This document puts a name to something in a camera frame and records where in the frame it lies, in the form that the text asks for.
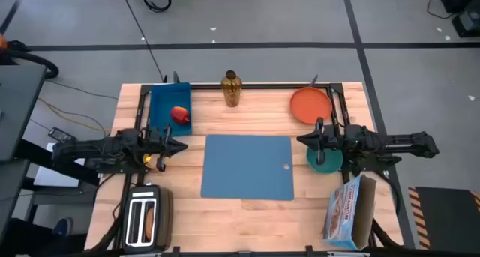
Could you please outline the red apple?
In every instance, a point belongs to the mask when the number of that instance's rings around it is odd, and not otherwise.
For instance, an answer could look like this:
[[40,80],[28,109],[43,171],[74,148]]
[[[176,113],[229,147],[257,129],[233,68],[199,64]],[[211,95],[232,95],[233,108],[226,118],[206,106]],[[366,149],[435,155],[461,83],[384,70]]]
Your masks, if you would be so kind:
[[189,111],[181,106],[174,106],[170,110],[170,117],[176,124],[188,124],[190,122]]

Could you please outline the black equipment case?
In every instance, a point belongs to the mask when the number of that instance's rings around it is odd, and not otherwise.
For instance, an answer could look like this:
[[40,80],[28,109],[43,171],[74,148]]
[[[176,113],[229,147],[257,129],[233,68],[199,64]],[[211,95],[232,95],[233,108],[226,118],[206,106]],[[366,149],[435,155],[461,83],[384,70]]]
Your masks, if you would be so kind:
[[480,37],[480,0],[440,0],[459,37]]

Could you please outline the black silver toaster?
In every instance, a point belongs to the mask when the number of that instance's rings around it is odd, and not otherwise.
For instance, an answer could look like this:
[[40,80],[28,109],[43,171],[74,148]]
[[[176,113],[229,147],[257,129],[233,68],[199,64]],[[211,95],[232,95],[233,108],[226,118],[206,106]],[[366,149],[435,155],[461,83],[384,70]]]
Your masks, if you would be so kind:
[[[151,240],[145,237],[145,217],[154,208]],[[158,253],[170,246],[173,227],[173,194],[165,187],[132,187],[124,212],[121,245],[127,254]]]

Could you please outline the orange plate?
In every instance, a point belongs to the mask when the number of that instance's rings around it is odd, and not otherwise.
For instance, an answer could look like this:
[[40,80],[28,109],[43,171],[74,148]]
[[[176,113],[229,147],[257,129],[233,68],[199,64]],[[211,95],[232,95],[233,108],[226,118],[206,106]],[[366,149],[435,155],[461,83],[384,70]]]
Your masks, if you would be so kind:
[[333,106],[325,92],[318,88],[305,87],[291,96],[290,111],[300,122],[315,124],[318,118],[330,119]]

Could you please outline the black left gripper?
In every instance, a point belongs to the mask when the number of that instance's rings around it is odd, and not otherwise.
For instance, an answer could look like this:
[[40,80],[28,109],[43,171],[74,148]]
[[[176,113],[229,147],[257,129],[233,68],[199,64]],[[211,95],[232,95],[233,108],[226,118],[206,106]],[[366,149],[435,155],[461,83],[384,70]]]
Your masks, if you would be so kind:
[[[150,141],[153,150],[159,154],[156,162],[156,168],[158,171],[164,172],[166,169],[165,159],[168,149],[168,139],[172,131],[171,126],[168,124],[162,130],[158,127],[149,126],[148,130],[148,140]],[[188,146],[185,143],[177,141],[174,138],[170,138],[170,144],[175,146],[170,151],[171,156],[188,149]]]

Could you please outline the blue placemat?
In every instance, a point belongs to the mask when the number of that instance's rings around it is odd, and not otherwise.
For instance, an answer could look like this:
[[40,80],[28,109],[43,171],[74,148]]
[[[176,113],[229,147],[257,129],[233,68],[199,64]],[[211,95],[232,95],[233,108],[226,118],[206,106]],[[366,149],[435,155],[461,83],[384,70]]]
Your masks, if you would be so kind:
[[220,199],[293,200],[291,138],[208,135],[200,195]]

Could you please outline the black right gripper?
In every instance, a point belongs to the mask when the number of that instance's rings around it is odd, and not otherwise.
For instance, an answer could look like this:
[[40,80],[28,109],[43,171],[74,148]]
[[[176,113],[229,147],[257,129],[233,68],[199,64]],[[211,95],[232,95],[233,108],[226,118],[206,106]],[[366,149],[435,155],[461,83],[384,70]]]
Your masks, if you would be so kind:
[[317,150],[316,163],[322,165],[326,160],[325,149],[327,148],[336,150],[338,148],[338,133],[335,124],[324,125],[324,120],[321,117],[318,117],[318,119],[316,120],[316,129],[319,133],[318,141],[316,130],[312,133],[298,136],[297,140],[300,143],[306,145],[312,151]]

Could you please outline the white board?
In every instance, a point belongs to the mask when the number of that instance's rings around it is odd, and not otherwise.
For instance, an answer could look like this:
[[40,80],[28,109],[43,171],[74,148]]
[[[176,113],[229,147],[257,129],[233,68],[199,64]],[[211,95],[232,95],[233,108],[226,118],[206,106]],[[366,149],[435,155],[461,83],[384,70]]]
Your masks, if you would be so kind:
[[51,169],[39,166],[33,184],[43,187],[78,187],[80,181]]

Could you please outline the person's shoe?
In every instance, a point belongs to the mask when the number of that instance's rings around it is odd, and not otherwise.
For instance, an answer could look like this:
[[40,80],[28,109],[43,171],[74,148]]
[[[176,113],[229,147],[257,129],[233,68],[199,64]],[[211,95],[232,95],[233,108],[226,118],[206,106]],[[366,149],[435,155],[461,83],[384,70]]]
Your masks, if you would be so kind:
[[73,228],[73,219],[71,217],[61,218],[52,229],[52,233],[57,236],[66,237],[71,234]]

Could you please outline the black metal table frame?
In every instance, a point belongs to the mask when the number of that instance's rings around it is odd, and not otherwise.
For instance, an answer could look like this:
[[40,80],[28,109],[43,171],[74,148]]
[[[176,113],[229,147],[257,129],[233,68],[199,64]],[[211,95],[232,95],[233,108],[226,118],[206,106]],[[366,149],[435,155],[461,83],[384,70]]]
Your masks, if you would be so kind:
[[150,181],[172,190],[172,245],[182,253],[324,250],[322,232],[330,192],[341,185],[338,173],[321,175],[306,163],[306,148],[292,143],[295,197],[291,201],[209,199],[200,194],[206,137],[209,134],[297,136],[309,131],[290,114],[296,83],[247,83],[240,105],[229,108],[213,84],[192,91],[193,132],[187,150],[169,158],[166,171]]

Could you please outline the grey desk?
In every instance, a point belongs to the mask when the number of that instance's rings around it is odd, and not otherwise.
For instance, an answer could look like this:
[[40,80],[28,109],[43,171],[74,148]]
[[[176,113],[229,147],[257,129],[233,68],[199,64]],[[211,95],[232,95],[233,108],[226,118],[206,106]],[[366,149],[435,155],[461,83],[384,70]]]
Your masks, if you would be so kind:
[[46,71],[39,65],[0,66],[0,163],[15,159]]

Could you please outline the green bowl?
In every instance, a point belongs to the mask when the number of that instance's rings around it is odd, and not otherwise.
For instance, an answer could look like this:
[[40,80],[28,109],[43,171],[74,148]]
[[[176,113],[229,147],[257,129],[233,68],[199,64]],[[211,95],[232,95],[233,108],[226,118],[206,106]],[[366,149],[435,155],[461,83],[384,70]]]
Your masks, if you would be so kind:
[[325,161],[319,165],[317,163],[317,153],[310,148],[307,149],[306,158],[307,164],[315,172],[329,174],[338,171],[344,161],[344,156],[340,150],[325,149],[324,150]]

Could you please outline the light blue cereal box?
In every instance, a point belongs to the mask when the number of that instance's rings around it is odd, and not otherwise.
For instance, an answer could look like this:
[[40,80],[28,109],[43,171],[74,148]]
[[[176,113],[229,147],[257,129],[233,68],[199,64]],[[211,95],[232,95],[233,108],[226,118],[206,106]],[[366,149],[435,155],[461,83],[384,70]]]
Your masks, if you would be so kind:
[[360,175],[331,192],[323,241],[347,250],[368,245],[375,208],[376,181]]

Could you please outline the small black floor device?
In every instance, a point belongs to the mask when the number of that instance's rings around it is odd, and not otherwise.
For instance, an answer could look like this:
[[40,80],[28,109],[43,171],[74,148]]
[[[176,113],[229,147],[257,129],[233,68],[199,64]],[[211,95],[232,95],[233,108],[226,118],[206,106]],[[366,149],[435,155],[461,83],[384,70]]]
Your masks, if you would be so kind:
[[71,134],[66,133],[57,127],[53,127],[48,132],[48,137],[56,140],[57,142],[75,141],[77,139],[75,136],[72,136]]

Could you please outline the brown toast slice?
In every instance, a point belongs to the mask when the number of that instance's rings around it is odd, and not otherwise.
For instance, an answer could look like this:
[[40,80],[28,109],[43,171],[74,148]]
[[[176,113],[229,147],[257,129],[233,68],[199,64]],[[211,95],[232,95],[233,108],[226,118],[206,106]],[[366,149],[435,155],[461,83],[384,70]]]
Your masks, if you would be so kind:
[[152,239],[152,229],[154,227],[154,208],[149,208],[145,215],[145,239],[151,240]]

